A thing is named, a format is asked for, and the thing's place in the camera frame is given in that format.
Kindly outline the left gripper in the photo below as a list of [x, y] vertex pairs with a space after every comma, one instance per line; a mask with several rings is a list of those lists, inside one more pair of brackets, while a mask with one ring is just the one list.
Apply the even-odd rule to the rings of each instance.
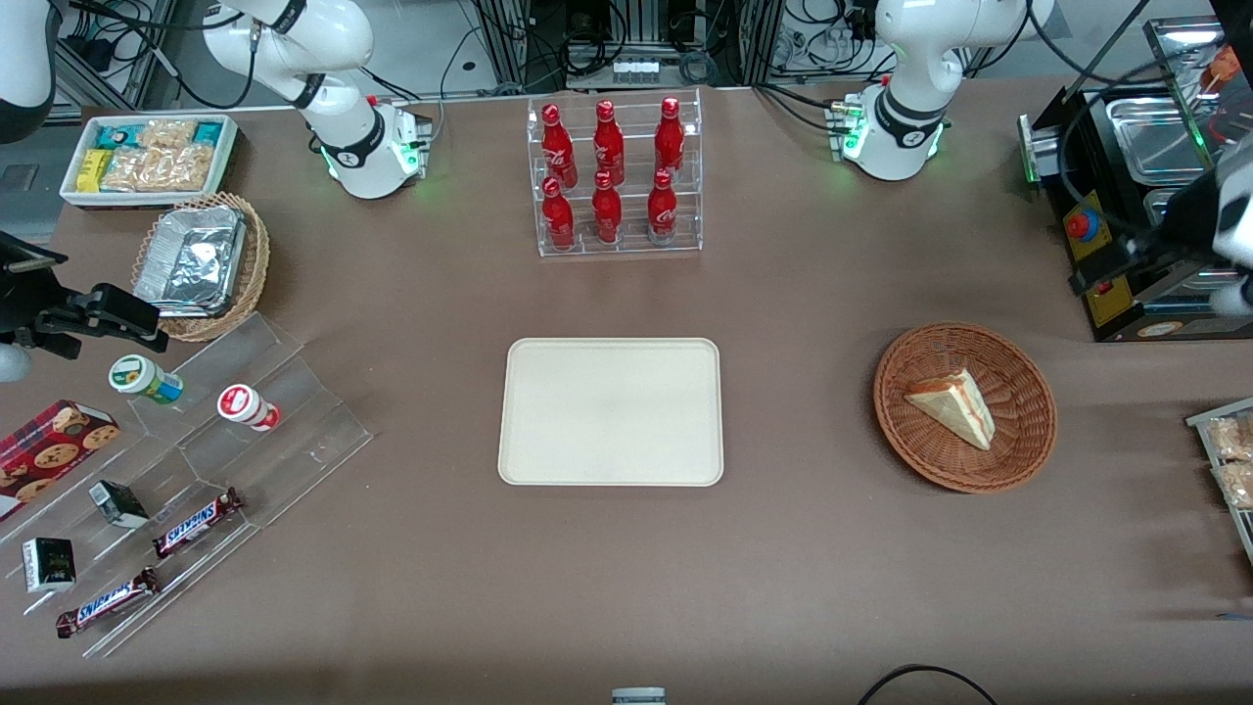
[[1093, 250], [1071, 258], [1068, 278], [1074, 296], [1088, 294], [1162, 258], [1203, 263], [1225, 260], [1240, 272], [1239, 284], [1219, 296], [1249, 296], [1252, 265], [1252, 175], [1249, 172], [1208, 172], [1182, 188], [1167, 204], [1162, 220], [1131, 240], [1128, 250]]

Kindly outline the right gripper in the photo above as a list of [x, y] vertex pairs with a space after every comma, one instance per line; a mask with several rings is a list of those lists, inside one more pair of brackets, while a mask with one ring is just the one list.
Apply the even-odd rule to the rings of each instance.
[[[76, 336], [98, 336], [86, 309], [76, 303], [79, 294], [55, 275], [54, 267], [66, 260], [68, 255], [1, 233], [1, 343], [76, 358], [81, 351]], [[160, 311], [122, 287], [95, 286], [90, 311], [103, 324], [117, 327], [117, 338], [154, 353], [168, 351]]]

